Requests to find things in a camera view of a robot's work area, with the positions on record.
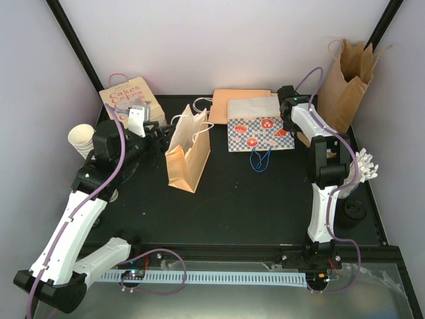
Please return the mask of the orange paper bag white handles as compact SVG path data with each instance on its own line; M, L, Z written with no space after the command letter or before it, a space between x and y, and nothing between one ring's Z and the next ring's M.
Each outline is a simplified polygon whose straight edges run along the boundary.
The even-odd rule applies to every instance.
M169 185L195 193L211 152L207 111L194 114L189 105L174 116L175 125L169 148L165 152Z

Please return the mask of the brown pulp cup carrier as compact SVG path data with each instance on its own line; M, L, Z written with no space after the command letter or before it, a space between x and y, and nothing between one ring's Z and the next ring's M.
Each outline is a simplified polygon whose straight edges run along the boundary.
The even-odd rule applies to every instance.
M302 132L297 132L296 136L300 142L302 142L307 148L310 147L310 141L307 139L306 135ZM331 152L331 150L327 150L327 158L334 158L336 153Z

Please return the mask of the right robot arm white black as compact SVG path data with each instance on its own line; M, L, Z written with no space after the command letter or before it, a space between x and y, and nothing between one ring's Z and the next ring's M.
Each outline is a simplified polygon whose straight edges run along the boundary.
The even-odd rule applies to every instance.
M335 254L334 219L337 196L350 171L351 148L346 134L339 135L293 86L277 91L284 129L301 132L309 141L307 175L313 189L311 221L301 249L308 268L323 268Z

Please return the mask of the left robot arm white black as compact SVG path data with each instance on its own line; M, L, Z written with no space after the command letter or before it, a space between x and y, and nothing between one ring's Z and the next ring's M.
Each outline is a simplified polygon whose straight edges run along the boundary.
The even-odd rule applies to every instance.
M125 231L118 231L83 259L78 255L114 191L131 177L142 155L165 152L175 131L175 125L160 126L156 121L143 127L145 136L141 137L114 120L98 124L92 135L94 148L76 174L54 234L31 268L14 277L14 284L28 292L30 299L69 314L106 271L122 262L136 265L141 260L140 237Z

